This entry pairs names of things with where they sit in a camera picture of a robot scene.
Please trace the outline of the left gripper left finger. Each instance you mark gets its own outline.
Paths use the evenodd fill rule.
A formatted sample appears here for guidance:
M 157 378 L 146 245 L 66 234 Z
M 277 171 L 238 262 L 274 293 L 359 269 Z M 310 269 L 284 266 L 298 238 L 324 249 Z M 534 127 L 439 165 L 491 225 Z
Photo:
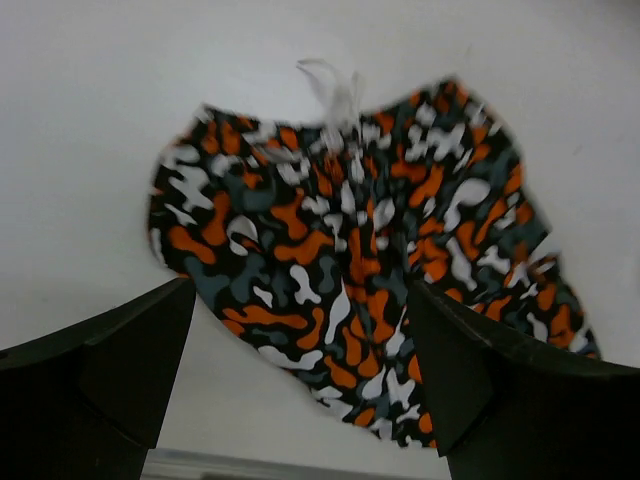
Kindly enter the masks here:
M 138 479 L 195 305 L 186 279 L 1 353 L 4 479 Z

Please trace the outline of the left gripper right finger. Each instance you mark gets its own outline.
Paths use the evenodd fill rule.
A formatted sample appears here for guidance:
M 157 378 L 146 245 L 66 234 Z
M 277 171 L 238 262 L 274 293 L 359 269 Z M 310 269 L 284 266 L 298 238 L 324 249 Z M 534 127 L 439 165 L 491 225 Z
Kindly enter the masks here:
M 455 479 L 635 479 L 639 372 L 542 343 L 424 282 L 407 316 Z

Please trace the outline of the camouflage patterned shorts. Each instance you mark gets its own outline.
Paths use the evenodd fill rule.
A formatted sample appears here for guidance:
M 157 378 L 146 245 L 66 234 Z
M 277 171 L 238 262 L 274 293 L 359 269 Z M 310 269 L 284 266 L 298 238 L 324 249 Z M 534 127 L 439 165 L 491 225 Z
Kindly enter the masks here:
M 364 111 L 357 77 L 329 77 L 312 82 L 326 108 L 312 124 L 198 109 L 157 160 L 157 260 L 340 421 L 400 447 L 435 443 L 407 316 L 416 280 L 598 357 L 486 103 L 448 77 Z

